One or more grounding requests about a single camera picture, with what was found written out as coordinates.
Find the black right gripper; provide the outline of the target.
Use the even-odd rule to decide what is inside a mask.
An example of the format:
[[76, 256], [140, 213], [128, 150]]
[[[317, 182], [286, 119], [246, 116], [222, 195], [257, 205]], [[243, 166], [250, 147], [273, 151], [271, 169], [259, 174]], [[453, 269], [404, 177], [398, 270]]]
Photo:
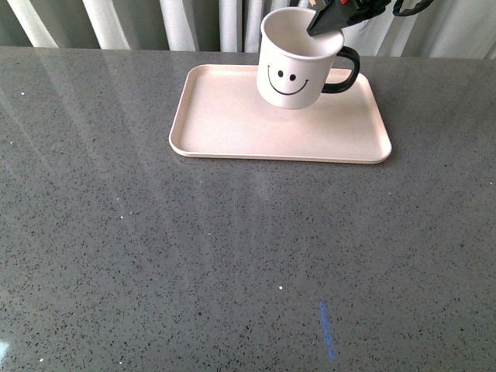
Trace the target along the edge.
[[308, 25], [307, 33], [309, 36], [320, 36], [346, 28], [352, 25], [354, 16], [381, 14], [390, 3], [390, 0], [310, 0], [309, 4], [315, 14]]

